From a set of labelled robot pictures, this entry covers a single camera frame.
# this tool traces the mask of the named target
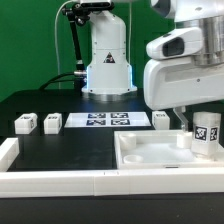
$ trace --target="white platform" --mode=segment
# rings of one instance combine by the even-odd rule
[[[151,126],[145,112],[71,113],[65,128]]]

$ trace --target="black cable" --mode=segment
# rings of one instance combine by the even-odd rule
[[[44,88],[42,89],[39,89],[39,90],[44,90],[46,87],[48,87],[50,84],[52,83],[61,83],[61,82],[74,82],[75,79],[65,79],[65,80],[56,80],[56,81],[51,81],[51,82],[47,82],[45,85],[44,85]]]
[[[67,77],[67,76],[74,76],[74,73],[73,72],[68,72],[68,73],[64,73],[64,74],[61,74],[61,75],[57,75],[55,76],[54,78],[50,79],[49,81],[47,81],[45,84],[43,84],[39,90],[44,90],[49,84],[51,84],[52,82],[60,79],[60,78],[63,78],[63,77]]]

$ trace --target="white box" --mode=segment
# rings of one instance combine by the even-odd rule
[[[48,114],[44,120],[45,134],[58,134],[62,126],[62,115],[59,113]]]
[[[136,135],[136,148],[122,148],[121,136]],[[189,148],[178,146],[178,135],[182,130],[162,131],[115,131],[114,146],[119,170],[163,169],[163,168],[203,168],[224,166],[224,149],[219,149],[212,160],[197,158]]]
[[[152,124],[156,130],[169,130],[170,118],[167,116],[165,111],[153,111]]]
[[[14,122],[16,134],[30,134],[37,126],[37,115],[23,114]]]

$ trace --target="white cup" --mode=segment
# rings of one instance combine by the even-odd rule
[[[132,163],[132,164],[137,164],[137,163],[142,163],[143,162],[143,157],[139,155],[127,155],[124,157],[124,163]]]
[[[121,150],[133,150],[136,148],[136,134],[125,133],[119,135]]]

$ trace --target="white small block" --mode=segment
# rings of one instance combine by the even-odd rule
[[[153,111],[152,124],[156,130],[169,130],[170,118],[165,111]]]
[[[18,154],[18,138],[7,138],[0,146],[0,172],[6,172]]]
[[[37,126],[37,115],[23,114],[14,122],[16,134],[30,134]]]
[[[48,114],[44,120],[45,134],[58,134],[62,126],[62,115],[59,113]]]
[[[192,132],[177,134],[177,147],[181,149],[190,149],[192,144]]]

